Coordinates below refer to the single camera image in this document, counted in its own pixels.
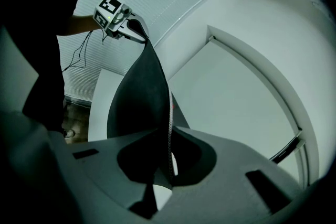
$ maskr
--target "black rectangular cutout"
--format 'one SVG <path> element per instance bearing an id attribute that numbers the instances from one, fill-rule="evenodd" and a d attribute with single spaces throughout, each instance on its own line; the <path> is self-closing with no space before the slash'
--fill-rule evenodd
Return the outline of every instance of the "black rectangular cutout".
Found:
<path id="1" fill-rule="evenodd" d="M 281 210 L 291 202 L 291 200 L 260 170 L 248 172 L 246 173 L 246 177 L 250 180 L 272 214 Z"/>
<path id="2" fill-rule="evenodd" d="M 87 150 L 87 151 L 75 152 L 75 153 L 73 153 L 73 156 L 75 157 L 75 159 L 81 159 L 81 158 L 88 157 L 88 156 L 91 156 L 91 155 L 94 155 L 94 154 L 97 154 L 97 153 L 99 153 L 99 151 L 92 148 L 92 149 Z"/>

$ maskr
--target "floor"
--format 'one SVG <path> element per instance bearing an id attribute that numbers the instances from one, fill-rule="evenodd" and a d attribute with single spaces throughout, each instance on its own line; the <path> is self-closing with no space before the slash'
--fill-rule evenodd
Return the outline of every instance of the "floor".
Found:
<path id="1" fill-rule="evenodd" d="M 66 140 L 68 144 L 88 141 L 89 116 L 89 107 L 67 103 L 62 127 L 65 130 L 73 129 L 75 131 L 75 136 L 70 140 Z"/>

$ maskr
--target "person's arm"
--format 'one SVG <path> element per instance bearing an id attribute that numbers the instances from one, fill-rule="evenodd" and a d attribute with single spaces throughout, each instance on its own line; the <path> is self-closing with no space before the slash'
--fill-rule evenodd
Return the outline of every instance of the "person's arm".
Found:
<path id="1" fill-rule="evenodd" d="M 58 25 L 56 35 L 70 36 L 79 33 L 100 29 L 100 26 L 93 20 L 92 15 L 76 16 L 72 15 L 64 23 Z"/>

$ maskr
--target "person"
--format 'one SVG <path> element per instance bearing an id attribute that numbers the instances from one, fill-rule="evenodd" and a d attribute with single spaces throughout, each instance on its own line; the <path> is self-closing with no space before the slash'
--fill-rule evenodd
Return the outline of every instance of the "person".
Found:
<path id="1" fill-rule="evenodd" d="M 65 138 L 64 80 L 60 66 L 57 35 L 75 35 L 100 29 L 92 16 L 73 14 L 77 0 L 2 0 L 2 25 L 13 42 L 37 71 L 39 77 L 23 108 L 23 113 Z"/>

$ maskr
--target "white wall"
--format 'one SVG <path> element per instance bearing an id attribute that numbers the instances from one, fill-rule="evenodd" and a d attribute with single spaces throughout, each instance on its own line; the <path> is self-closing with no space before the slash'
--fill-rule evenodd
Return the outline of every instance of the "white wall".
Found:
<path id="1" fill-rule="evenodd" d="M 303 128 L 310 182 L 323 176 L 336 149 L 334 25 L 307 0 L 208 0 L 158 44 L 168 79 L 216 29 L 279 90 Z"/>
<path id="2" fill-rule="evenodd" d="M 242 0 L 207 0 L 166 35 L 155 50 L 167 79 L 207 43 L 207 25 L 213 21 L 214 15 L 225 18 L 240 1 Z"/>
<path id="3" fill-rule="evenodd" d="M 272 85 L 217 40 L 205 45 L 169 85 L 191 129 L 239 141 L 266 158 L 298 133 Z"/>

